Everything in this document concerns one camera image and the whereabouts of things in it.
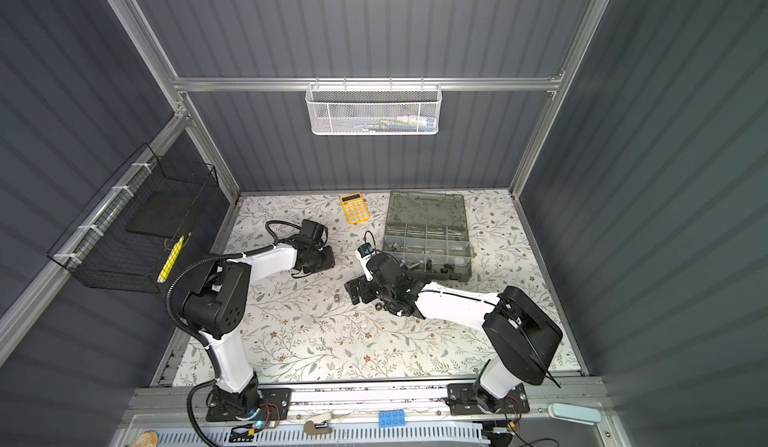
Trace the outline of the green transparent compartment organizer box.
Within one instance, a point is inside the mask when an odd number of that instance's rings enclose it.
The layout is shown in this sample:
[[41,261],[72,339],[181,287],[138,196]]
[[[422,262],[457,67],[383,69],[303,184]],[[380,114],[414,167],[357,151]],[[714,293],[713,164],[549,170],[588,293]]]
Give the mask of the green transparent compartment organizer box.
[[455,265],[455,271],[447,275],[412,271],[422,278],[468,281],[472,250],[464,197],[453,193],[391,193],[381,249],[408,269],[412,262],[427,258]]

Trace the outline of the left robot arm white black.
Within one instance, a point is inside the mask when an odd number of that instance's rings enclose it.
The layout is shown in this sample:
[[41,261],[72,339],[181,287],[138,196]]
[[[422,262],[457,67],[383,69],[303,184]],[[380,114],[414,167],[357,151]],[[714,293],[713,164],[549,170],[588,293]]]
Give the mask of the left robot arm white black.
[[284,271],[303,278],[335,266],[326,226],[308,219],[299,225],[269,220],[265,228],[272,236],[270,244],[204,259],[183,271],[177,280],[188,279],[191,285],[181,312],[171,313],[178,327],[206,351],[214,369],[211,393],[217,404],[237,417],[254,414],[262,403],[257,374],[239,332],[250,284]]

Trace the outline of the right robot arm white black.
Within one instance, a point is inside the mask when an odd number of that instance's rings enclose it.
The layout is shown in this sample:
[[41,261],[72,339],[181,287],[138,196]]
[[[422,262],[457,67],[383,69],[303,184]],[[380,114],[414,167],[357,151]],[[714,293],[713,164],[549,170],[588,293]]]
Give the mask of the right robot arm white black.
[[520,288],[479,294],[414,276],[393,256],[360,245],[363,275],[345,283],[354,305],[375,302],[397,317],[442,320],[483,333],[494,349],[474,382],[470,402],[486,413],[504,408],[509,392],[540,385],[563,339],[561,328]]

